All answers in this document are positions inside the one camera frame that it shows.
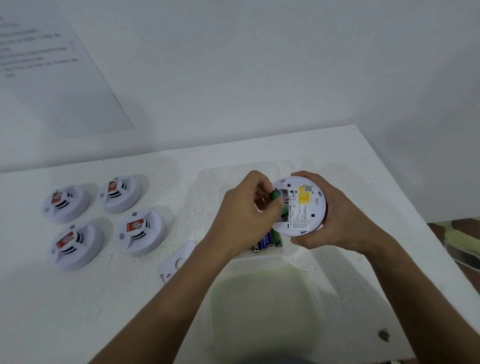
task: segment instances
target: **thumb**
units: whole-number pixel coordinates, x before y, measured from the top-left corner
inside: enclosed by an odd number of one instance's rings
[[[284,202],[285,201],[282,197],[277,197],[262,212],[266,223],[269,224],[268,226],[271,227],[274,222],[277,221],[277,219],[280,217],[283,212]]]
[[[326,226],[305,235],[294,236],[290,241],[295,245],[300,245],[307,249],[318,248],[323,245],[332,245],[333,242],[332,234]]]

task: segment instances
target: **forearm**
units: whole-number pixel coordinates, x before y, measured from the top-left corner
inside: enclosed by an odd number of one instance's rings
[[[407,252],[386,239],[366,256],[420,362],[480,363],[479,335]]]
[[[229,258],[202,241],[172,279],[92,364],[171,363],[202,300]]]

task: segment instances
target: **white table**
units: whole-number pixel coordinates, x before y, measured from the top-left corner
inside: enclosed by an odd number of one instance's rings
[[[480,297],[365,138],[355,126],[346,126],[0,175],[0,362],[90,360],[161,287],[157,265],[186,240],[204,236],[221,194],[251,168],[272,179],[299,169],[324,175],[393,234],[462,316],[480,330]],[[104,230],[106,240],[99,255],[72,273],[47,265],[48,243],[61,227],[41,217],[43,199],[72,183],[84,184],[95,195],[111,177],[128,174],[136,174],[144,188],[134,208],[153,207],[169,223],[160,247],[143,257],[122,254],[111,237],[113,224],[128,212],[106,215],[91,205],[78,221],[93,219]],[[288,261],[314,275],[325,296],[325,327],[312,359],[361,363],[413,356],[361,255],[334,247],[294,252]],[[384,327],[391,335],[389,343],[377,336]],[[194,321],[178,363],[215,362],[198,330]]]

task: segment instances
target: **white wall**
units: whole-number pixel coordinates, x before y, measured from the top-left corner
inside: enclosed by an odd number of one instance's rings
[[[2,91],[1,171],[355,123],[426,220],[480,215],[480,1],[57,3],[135,130],[58,140]]]

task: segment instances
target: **product label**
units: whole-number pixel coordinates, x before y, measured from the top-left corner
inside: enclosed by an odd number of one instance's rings
[[[68,244],[70,240],[73,240],[75,233],[73,231],[69,232],[67,235],[65,235],[63,238],[61,238],[59,241],[55,243],[58,249],[63,248],[65,245]]]
[[[312,194],[312,186],[300,186],[299,187],[299,204],[309,204],[310,195]]]
[[[57,204],[61,201],[61,191],[55,191],[52,195],[51,205]]]
[[[144,225],[144,219],[142,218],[136,221],[129,222],[127,224],[127,232],[136,230],[136,229],[141,229],[143,225]]]
[[[291,203],[289,208],[289,227],[294,230],[307,230],[309,227],[308,220],[308,204],[306,203]]]
[[[117,190],[117,184],[118,184],[118,180],[110,181],[108,183],[108,192],[116,191]]]

